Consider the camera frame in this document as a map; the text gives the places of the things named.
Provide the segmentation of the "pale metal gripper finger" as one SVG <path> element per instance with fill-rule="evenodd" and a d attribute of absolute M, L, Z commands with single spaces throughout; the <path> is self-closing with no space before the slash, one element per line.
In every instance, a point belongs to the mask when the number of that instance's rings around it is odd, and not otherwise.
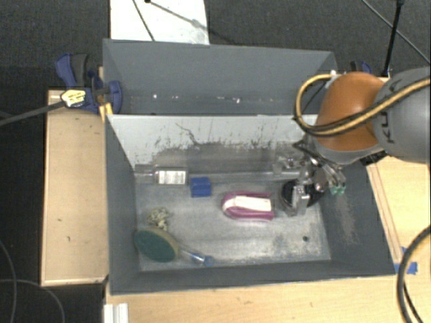
<path fill-rule="evenodd" d="M 294 216 L 304 215 L 307 210 L 310 195 L 306 191 L 306 187 L 302 184 L 295 185 L 292 191 L 292 210 Z"/>
<path fill-rule="evenodd" d="M 301 161 L 293 158 L 280 158 L 272 164 L 273 175 L 278 178 L 298 176 L 301 168 Z"/>

